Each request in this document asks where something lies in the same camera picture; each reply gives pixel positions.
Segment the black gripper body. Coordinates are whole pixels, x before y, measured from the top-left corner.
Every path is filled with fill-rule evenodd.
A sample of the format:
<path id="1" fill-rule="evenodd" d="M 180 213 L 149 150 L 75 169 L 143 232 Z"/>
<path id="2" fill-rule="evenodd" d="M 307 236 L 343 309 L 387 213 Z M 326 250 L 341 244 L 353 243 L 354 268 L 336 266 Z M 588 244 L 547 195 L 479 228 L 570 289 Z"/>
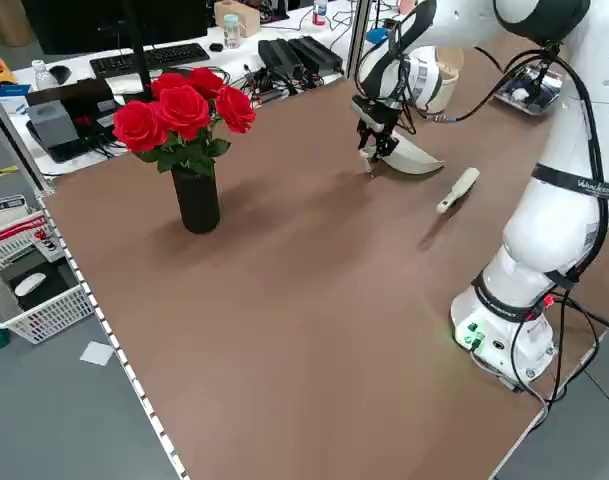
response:
<path id="1" fill-rule="evenodd" d="M 356 131 L 360 135 L 368 132 L 373 135 L 390 135 L 401 116 L 400 110 L 362 96 L 353 96 L 351 107 L 359 116 Z"/>

